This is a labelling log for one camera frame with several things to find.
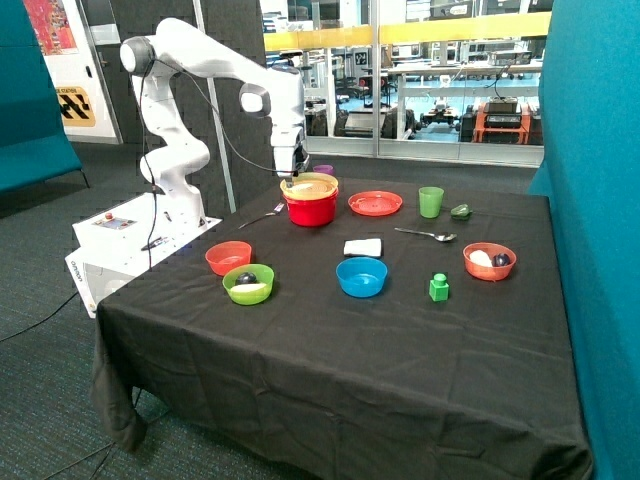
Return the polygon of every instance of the green plastic cup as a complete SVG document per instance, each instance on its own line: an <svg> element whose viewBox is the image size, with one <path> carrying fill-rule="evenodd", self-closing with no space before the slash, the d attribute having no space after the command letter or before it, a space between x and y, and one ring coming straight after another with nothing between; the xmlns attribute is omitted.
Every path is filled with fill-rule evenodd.
<svg viewBox="0 0 640 480"><path fill-rule="evenodd" d="M422 187L418 190L420 197L420 215L424 218L436 218L440 215L444 190L438 187Z"/></svg>

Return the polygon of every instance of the black ball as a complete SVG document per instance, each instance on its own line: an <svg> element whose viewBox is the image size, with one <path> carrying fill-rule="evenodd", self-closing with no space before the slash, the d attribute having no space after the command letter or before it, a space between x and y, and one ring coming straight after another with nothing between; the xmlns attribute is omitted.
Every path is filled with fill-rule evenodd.
<svg viewBox="0 0 640 480"><path fill-rule="evenodd" d="M250 283L258 283L258 277L252 272L243 272L236 278L236 285L248 285Z"/></svg>
<svg viewBox="0 0 640 480"><path fill-rule="evenodd" d="M506 253L499 253L498 255L493 257L492 263L494 267L505 267L511 263L511 259Z"/></svg>

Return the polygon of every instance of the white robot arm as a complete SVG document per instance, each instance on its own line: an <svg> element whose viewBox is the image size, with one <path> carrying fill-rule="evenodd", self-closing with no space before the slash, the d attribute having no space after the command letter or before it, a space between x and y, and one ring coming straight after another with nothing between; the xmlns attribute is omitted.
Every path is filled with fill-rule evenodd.
<svg viewBox="0 0 640 480"><path fill-rule="evenodd" d="M200 192L185 175L209 162L209 149L186 129L176 107L169 80L182 71L202 78L235 78L242 109L255 117L270 117L271 146L278 176L291 182L309 159L302 149L304 90L300 73L288 66L271 69L252 62L175 18L158 24L155 35L123 42L120 57L132 74L136 101L148 130L166 143L141 161L145 178L171 199L171 216L198 226L204 221Z"/></svg>

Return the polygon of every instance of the door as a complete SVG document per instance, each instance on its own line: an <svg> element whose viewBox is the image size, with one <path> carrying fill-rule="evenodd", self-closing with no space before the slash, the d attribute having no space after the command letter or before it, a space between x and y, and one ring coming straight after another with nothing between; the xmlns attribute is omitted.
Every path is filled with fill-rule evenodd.
<svg viewBox="0 0 640 480"><path fill-rule="evenodd" d="M84 12L75 0L23 0L72 141L122 143Z"/></svg>

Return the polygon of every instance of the glass wall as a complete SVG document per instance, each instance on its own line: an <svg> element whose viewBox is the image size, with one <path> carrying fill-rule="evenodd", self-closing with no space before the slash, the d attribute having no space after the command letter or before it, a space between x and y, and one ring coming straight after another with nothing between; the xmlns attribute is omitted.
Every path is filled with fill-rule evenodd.
<svg viewBox="0 0 640 480"><path fill-rule="evenodd" d="M309 152L523 166L543 155L551 4L261 0L268 62L304 77Z"/></svg>

